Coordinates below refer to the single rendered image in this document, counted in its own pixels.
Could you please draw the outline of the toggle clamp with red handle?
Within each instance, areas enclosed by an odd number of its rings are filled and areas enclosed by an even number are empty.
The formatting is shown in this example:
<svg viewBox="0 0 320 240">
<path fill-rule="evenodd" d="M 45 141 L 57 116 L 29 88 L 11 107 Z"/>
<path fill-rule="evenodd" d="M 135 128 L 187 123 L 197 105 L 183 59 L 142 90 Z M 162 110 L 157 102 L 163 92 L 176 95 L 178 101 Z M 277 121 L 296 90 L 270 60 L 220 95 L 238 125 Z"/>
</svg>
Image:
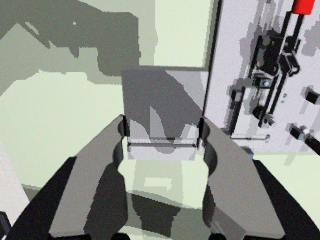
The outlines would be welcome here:
<svg viewBox="0 0 320 240">
<path fill-rule="evenodd" d="M 251 68 L 253 70 L 261 70 L 271 76 L 274 76 L 265 105 L 257 106 L 253 110 L 253 115 L 259 120 L 258 126 L 260 128 L 269 128 L 270 126 L 276 127 L 277 124 L 275 123 L 276 120 L 274 114 L 286 81 L 288 77 L 293 77 L 295 74 L 302 71 L 297 60 L 303 41 L 302 39 L 299 39 L 299 36 L 306 15 L 310 15 L 312 12 L 314 2 L 315 0 L 294 0 L 291 11 L 286 12 L 280 35 L 258 36 Z M 298 19 L 293 36 L 287 36 L 293 14 L 299 14 Z M 278 85 L 281 74 L 282 77 Z M 273 103 L 270 108 L 272 100 Z"/>
</svg>

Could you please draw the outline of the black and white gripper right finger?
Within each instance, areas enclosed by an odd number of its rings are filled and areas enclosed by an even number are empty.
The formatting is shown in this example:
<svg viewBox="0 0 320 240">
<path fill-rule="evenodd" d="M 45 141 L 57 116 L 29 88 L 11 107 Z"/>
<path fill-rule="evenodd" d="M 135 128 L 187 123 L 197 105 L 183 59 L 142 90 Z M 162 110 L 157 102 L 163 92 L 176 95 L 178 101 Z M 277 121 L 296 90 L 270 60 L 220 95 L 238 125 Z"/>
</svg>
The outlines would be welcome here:
<svg viewBox="0 0 320 240">
<path fill-rule="evenodd" d="M 199 138 L 212 174 L 202 201 L 211 234 L 227 240 L 320 240 L 316 224 L 264 164 L 205 116 Z"/>
</svg>

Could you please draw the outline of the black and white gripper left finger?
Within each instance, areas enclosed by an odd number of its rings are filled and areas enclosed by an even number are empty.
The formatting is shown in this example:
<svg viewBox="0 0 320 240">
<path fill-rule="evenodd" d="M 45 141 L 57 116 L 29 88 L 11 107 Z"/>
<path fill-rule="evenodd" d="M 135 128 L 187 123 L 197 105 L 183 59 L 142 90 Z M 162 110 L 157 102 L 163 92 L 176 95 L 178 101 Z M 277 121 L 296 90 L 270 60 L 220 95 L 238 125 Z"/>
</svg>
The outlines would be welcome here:
<svg viewBox="0 0 320 240">
<path fill-rule="evenodd" d="M 125 136 L 120 114 L 62 164 L 5 240 L 111 240 L 128 220 L 125 178 L 118 171 Z"/>
</svg>

